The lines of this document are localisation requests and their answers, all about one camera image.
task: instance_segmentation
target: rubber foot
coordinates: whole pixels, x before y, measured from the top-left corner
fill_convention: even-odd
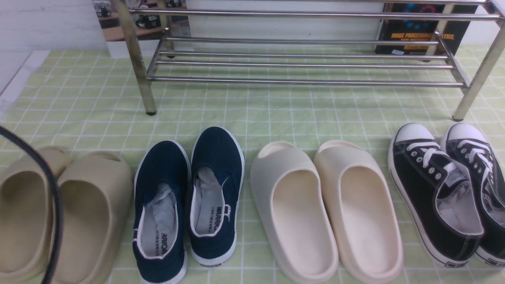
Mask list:
[[[456,118],[454,118],[454,116],[452,117],[452,120],[455,122],[462,122],[463,121],[463,119],[456,119]]]

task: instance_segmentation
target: black cable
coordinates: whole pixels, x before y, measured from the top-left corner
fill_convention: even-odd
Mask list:
[[[62,227],[63,227],[63,213],[62,213],[62,201],[60,196],[60,188],[56,182],[56,178],[51,172],[47,162],[40,156],[40,154],[35,151],[28,143],[24,142],[21,138],[17,137],[14,133],[8,131],[0,125],[0,135],[10,140],[12,143],[16,144],[19,148],[25,151],[44,172],[44,175],[53,194],[54,200],[54,240],[53,249],[51,250],[51,255],[49,257],[49,263],[45,270],[44,279],[41,284],[50,284],[56,270],[56,264],[58,263],[58,257],[60,255],[60,247],[62,243]]]

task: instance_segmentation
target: rack leg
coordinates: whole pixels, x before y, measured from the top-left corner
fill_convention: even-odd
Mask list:
[[[462,89],[463,98],[461,99],[458,108],[452,116],[452,119],[454,121],[462,121],[465,118],[465,115],[479,94],[479,91],[484,85],[484,82],[500,58],[503,49],[505,49],[505,21],[502,21],[499,26],[500,30],[496,35],[496,38],[494,39],[491,47],[487,51],[486,56],[482,60],[479,69],[477,69],[477,72],[475,73],[470,86],[468,88]]]
[[[450,14],[450,13],[452,13],[453,9],[454,9],[453,4],[446,4],[443,8],[442,13]],[[443,33],[445,31],[446,25],[447,25],[447,20],[440,20],[440,21],[438,21],[437,27],[435,28],[435,32],[440,33],[442,38],[443,38]],[[431,40],[438,40],[438,37],[435,33],[433,33],[433,35],[431,36]],[[426,55],[434,55],[436,49],[437,49],[437,46],[435,46],[435,45],[429,46],[428,49],[426,50]]]
[[[157,0],[158,8],[166,9],[167,1],[166,0]],[[172,17],[170,15],[160,15],[161,26],[166,30],[166,34],[168,37],[172,36],[171,25],[172,25]],[[174,51],[174,46],[171,40],[165,41],[165,50],[166,51]]]
[[[121,22],[121,27],[123,28],[126,46],[128,47],[133,72],[135,73],[140,95],[142,96],[142,101],[144,103],[145,113],[148,115],[155,115],[156,105],[153,98],[153,92],[151,91],[151,84],[147,80],[142,52],[140,51],[137,34],[135,32],[135,27],[133,26],[128,6],[126,5],[126,0],[113,1],[119,14],[119,21]]]

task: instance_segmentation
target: tan slide sandal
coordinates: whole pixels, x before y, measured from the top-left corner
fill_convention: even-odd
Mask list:
[[[323,143],[314,159],[340,259],[368,284],[403,269],[403,247],[386,180],[377,162],[345,141]]]
[[[70,164],[63,148],[37,150],[58,178]],[[29,156],[0,176],[0,283],[25,281],[47,266],[53,230],[53,195]]]
[[[54,282],[103,283],[116,260],[133,197],[126,161],[93,152],[71,164],[58,180],[63,201],[63,239]]]
[[[267,144],[252,164],[250,183],[282,272],[297,283],[328,280],[337,270],[338,252],[310,158],[289,142]]]

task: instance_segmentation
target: metal shoe rack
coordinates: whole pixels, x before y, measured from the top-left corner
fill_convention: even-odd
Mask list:
[[[165,0],[158,0],[155,9],[130,9],[126,0],[113,0],[119,13],[121,26],[138,82],[140,94],[148,115],[156,114],[156,106],[151,91],[151,82],[199,82],[199,83],[239,83],[239,84],[289,84],[289,85],[326,85],[326,86],[412,86],[412,87],[449,87],[459,88],[463,93],[456,112],[452,118],[461,121],[468,112],[482,85],[489,76],[505,48],[505,10],[497,0],[388,0],[388,3],[445,4],[442,13],[333,13],[333,12],[286,12],[286,11],[228,11],[228,10],[187,10],[166,8]],[[360,2],[377,2],[377,0],[359,0]],[[480,5],[487,15],[451,14],[454,5]],[[160,15],[164,36],[156,48],[153,60],[146,69],[138,38],[135,34],[131,15]],[[435,33],[430,41],[380,41],[380,40],[275,40],[243,38],[207,38],[175,37],[169,29],[169,16],[229,16],[229,17],[301,17],[301,18],[372,18],[391,20],[434,20],[438,21]],[[475,76],[469,80],[465,77],[454,55],[447,48],[442,38],[447,21],[494,21],[499,32],[490,46]],[[175,51],[174,42],[212,42],[243,44],[315,44],[315,45],[424,45],[428,46],[426,55],[344,55],[344,54],[275,54],[275,53],[229,53],[229,52],[188,52]],[[446,56],[434,55],[437,48],[443,48]],[[416,60],[440,61],[441,64],[314,64],[314,63],[252,63],[252,62],[216,62],[180,60],[179,57],[222,57],[222,58],[308,58],[308,59],[363,59],[363,60]],[[363,69],[418,69],[450,70],[455,82],[436,81],[371,81],[371,80],[295,80],[295,79],[247,79],[247,78],[214,78],[214,77],[172,77],[156,76],[158,65],[205,66],[205,67],[263,67],[263,68],[363,68]]]

